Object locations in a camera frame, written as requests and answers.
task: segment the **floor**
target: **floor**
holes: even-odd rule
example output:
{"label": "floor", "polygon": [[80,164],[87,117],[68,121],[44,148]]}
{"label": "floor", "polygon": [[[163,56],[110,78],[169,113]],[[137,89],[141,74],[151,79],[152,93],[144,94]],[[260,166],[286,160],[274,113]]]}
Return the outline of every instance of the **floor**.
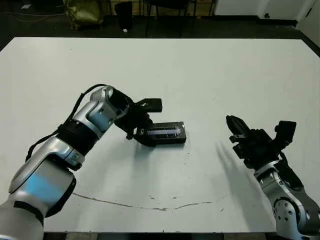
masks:
{"label": "floor", "polygon": [[[102,27],[72,30],[66,15],[51,17],[25,16],[24,14],[56,15],[63,14],[63,7],[51,7],[39,11],[21,9],[22,2],[0,1],[0,50],[13,37],[78,37],[78,38],[145,38],[146,17],[135,16],[133,28],[127,33],[118,25],[116,16],[106,16]],[[148,38],[178,38],[181,21],[178,17],[152,18]],[[291,25],[263,24],[255,20],[217,20],[212,17],[196,19],[187,17],[182,26],[181,38],[268,38],[268,39],[302,39],[318,56],[320,48],[301,31]]]}
{"label": "floor", "polygon": [[[145,38],[146,18],[136,16],[133,18],[133,28],[127,33],[118,25],[116,16],[107,16],[102,27],[72,30],[68,18],[63,14],[63,8],[54,7],[48,11],[21,9],[27,2],[0,1],[0,50],[2,50],[14,37],[80,37],[80,38]],[[57,16],[26,16],[23,14],[59,14]],[[152,18],[148,31],[148,38],[178,38],[180,19],[177,17]],[[255,20],[218,20],[212,17],[193,19],[187,17],[182,27],[181,38],[268,38],[268,39],[301,39],[319,57],[320,48],[315,45],[302,32],[292,25],[262,24]],[[184,240],[269,240],[275,239],[274,234],[115,234],[115,233],[46,233],[44,240],[135,240],[135,239],[184,239]]]}

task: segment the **chair leg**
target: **chair leg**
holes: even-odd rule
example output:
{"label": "chair leg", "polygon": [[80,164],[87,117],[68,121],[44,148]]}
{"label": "chair leg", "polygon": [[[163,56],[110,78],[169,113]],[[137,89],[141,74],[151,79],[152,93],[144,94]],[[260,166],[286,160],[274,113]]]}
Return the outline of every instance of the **chair leg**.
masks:
{"label": "chair leg", "polygon": [[193,27],[194,24],[195,24],[196,10],[197,10],[197,0],[194,0],[192,27]]}
{"label": "chair leg", "polygon": [[145,38],[148,37],[148,30],[149,30],[149,21],[150,21],[150,15],[151,15],[151,4],[147,4],[147,21],[146,21],[146,28],[145,28]]}
{"label": "chair leg", "polygon": [[181,34],[182,34],[182,29],[184,27],[184,24],[187,22],[187,11],[188,11],[188,5],[184,8],[184,13],[183,13],[183,20],[181,20],[180,23],[180,29],[179,29],[179,38],[181,38]]}
{"label": "chair leg", "polygon": [[211,1],[210,9],[209,9],[209,17],[211,16],[212,7],[214,5],[214,0]]}
{"label": "chair leg", "polygon": [[111,6],[111,0],[109,0],[109,9],[110,9],[110,15],[112,16],[112,6]]}

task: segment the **black chair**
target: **black chair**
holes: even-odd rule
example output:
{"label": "black chair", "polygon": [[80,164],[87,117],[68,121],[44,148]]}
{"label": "black chair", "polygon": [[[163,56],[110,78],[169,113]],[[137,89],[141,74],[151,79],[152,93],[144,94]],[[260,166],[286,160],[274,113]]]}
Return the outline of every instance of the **black chair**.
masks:
{"label": "black chair", "polygon": [[[145,28],[145,37],[148,36],[152,6],[155,6],[157,18],[159,17],[158,7],[167,8],[167,9],[176,9],[178,10],[179,17],[180,17],[181,10],[184,10],[183,17],[185,18],[189,3],[194,3],[192,26],[194,25],[196,9],[197,9],[197,0],[145,0],[144,2],[147,3],[147,22],[146,22],[146,28]],[[181,32],[182,32],[182,26],[180,26],[179,38],[181,37]]]}

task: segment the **white tabletop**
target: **white tabletop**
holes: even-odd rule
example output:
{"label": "white tabletop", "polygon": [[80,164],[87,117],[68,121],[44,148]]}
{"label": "white tabletop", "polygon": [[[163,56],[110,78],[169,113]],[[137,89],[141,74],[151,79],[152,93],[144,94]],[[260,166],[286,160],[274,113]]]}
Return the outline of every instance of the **white tabletop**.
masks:
{"label": "white tabletop", "polygon": [[279,120],[296,121],[284,152],[320,204],[320,59],[301,40],[21,37],[0,52],[0,66],[1,202],[29,146],[91,85],[162,98],[153,121],[185,123],[184,147],[154,149],[113,126],[45,231],[275,231],[253,171],[232,150],[229,114],[272,137]]}

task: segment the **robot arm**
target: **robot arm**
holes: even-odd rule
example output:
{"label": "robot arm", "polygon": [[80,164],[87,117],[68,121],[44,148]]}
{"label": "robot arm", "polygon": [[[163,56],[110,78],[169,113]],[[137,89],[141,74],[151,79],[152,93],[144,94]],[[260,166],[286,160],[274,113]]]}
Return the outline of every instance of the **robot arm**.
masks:
{"label": "robot arm", "polygon": [[249,129],[238,117],[227,116],[226,122],[234,134],[231,142],[237,143],[233,150],[249,169],[255,170],[254,176],[271,203],[277,235],[293,240],[320,240],[320,208],[306,194],[281,152],[292,142],[296,123],[280,121],[272,140],[263,129]]}
{"label": "robot arm", "polygon": [[[96,87],[101,88],[76,113],[84,95]],[[36,143],[45,141],[33,155],[36,144],[31,146],[25,164],[14,175],[9,197],[0,206],[0,239],[41,240],[44,218],[58,213],[76,186],[69,169],[82,166],[85,155],[113,123],[132,138],[135,128],[152,124],[147,112],[161,112],[161,99],[143,101],[153,105],[140,107],[139,102],[104,84],[83,93],[67,120]]]}

